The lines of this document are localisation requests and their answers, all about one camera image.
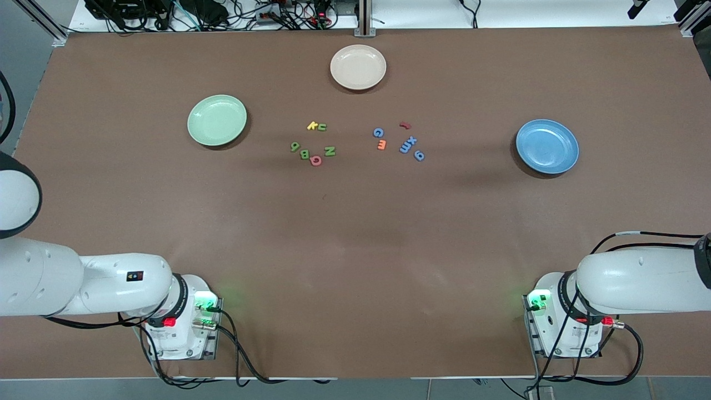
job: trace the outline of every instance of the plate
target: plate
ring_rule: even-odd
[[[247,109],[229,95],[214,95],[200,101],[188,116],[188,132],[205,146],[219,146],[240,136],[247,124]]]
[[[351,90],[365,90],[385,76],[387,65],[380,51],[363,44],[346,46],[331,59],[331,76]]]
[[[516,149],[523,162],[543,174],[562,174],[577,162],[579,148],[572,132],[559,122],[533,120],[518,130]]]

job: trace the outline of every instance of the white plate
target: white plate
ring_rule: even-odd
[[[351,90],[377,85],[385,76],[386,68],[380,51],[363,44],[346,46],[331,59],[331,76],[339,85]]]

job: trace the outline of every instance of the green plate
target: green plate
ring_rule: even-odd
[[[214,95],[200,101],[188,116],[188,132],[205,146],[219,146],[240,136],[247,124],[247,109],[238,99]]]

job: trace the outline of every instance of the blue plate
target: blue plate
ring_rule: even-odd
[[[518,130],[516,149],[523,162],[543,174],[562,174],[577,161],[579,148],[573,133],[558,122],[533,120]]]

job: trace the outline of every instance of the plate rim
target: plate rim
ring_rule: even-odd
[[[195,137],[195,134],[190,130],[190,121],[192,118],[194,118],[193,113],[195,112],[195,110],[198,107],[200,107],[203,103],[208,102],[209,100],[216,99],[216,98],[229,99],[229,100],[232,100],[233,102],[235,102],[235,104],[237,104],[238,106],[240,106],[242,108],[242,110],[244,110],[245,121],[244,121],[244,124],[242,124],[242,127],[240,129],[238,129],[239,132],[237,132],[237,134],[234,137],[232,137],[231,139],[228,139],[227,141],[221,140],[217,143],[207,143],[205,141],[200,141],[197,137]],[[195,140],[197,143],[203,144],[205,146],[221,146],[223,144],[232,142],[233,140],[237,139],[242,134],[242,131],[245,130],[245,126],[247,126],[248,117],[249,116],[247,115],[247,108],[245,107],[245,104],[240,99],[236,98],[235,96],[232,96],[232,95],[211,95],[211,96],[208,96],[208,97],[198,101],[193,106],[193,108],[190,110],[190,113],[188,114],[188,121],[186,122],[186,127],[188,128],[188,134],[190,135],[190,137],[192,137],[193,140]]]
[[[383,74],[372,85],[366,86],[364,88],[354,88],[354,87],[347,86],[347,85],[343,84],[343,82],[338,80],[336,75],[333,74],[333,66],[336,62],[336,57],[338,57],[342,53],[345,53],[350,48],[367,48],[368,50],[374,52],[374,54],[376,56],[378,56],[381,60],[383,60]],[[345,47],[339,49],[338,51],[336,51],[336,53],[333,55],[333,57],[331,57],[331,63],[329,64],[329,70],[331,72],[331,77],[333,78],[333,80],[335,80],[339,85],[343,86],[344,88],[350,89],[350,90],[367,90],[367,89],[375,87],[378,83],[380,83],[380,81],[383,80],[383,78],[385,77],[385,74],[387,73],[387,60],[385,60],[385,56],[378,49],[376,49],[372,46],[368,46],[367,44],[350,44],[350,45],[345,46]]]
[[[567,166],[566,168],[564,168],[563,170],[555,170],[555,172],[551,172],[550,170],[545,170],[545,167],[541,166],[540,164],[533,163],[533,161],[531,161],[523,156],[523,151],[521,150],[521,145],[522,145],[522,141],[523,141],[522,133],[524,132],[524,129],[528,125],[532,125],[536,122],[538,122],[538,123],[544,122],[544,123],[548,123],[550,125],[561,128],[564,135],[573,144],[574,159],[572,160],[570,165]],[[575,137],[573,132],[570,129],[568,129],[568,127],[566,127],[565,125],[561,124],[558,121],[549,120],[549,119],[545,119],[545,118],[539,118],[536,120],[528,121],[527,123],[523,124],[523,126],[521,126],[521,128],[518,130],[518,133],[516,133],[516,152],[518,153],[518,156],[521,158],[521,160],[523,160],[523,162],[526,165],[528,165],[531,169],[533,169],[534,171],[540,172],[542,174],[557,175],[557,174],[562,174],[564,172],[569,171],[571,168],[573,168],[575,166],[575,164],[577,164],[577,161],[580,157],[580,146],[578,144],[577,138]]]

